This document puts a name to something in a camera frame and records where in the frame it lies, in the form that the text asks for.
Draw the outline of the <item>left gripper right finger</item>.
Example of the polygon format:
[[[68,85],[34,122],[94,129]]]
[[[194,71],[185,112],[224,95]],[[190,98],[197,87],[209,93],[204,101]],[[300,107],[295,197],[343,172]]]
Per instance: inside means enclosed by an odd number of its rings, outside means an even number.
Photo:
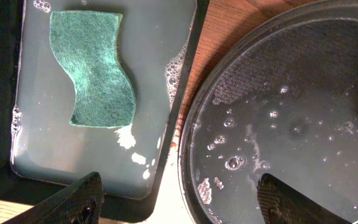
[[[268,224],[348,222],[268,173],[258,181],[257,200],[264,222]]]

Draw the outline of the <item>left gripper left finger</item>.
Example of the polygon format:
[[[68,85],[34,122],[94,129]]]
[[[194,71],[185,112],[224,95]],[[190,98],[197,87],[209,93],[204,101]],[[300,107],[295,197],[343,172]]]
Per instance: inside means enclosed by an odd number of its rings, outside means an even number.
[[[103,203],[101,176],[91,172],[6,223],[98,224]]]

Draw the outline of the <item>green scrubbing sponge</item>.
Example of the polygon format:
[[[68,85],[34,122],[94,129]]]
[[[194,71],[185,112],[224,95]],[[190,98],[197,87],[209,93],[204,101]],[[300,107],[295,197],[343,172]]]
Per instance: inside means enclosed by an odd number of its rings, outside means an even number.
[[[122,18],[120,13],[98,11],[53,11],[50,15],[52,53],[75,89],[72,126],[132,124],[135,91],[117,50]]]

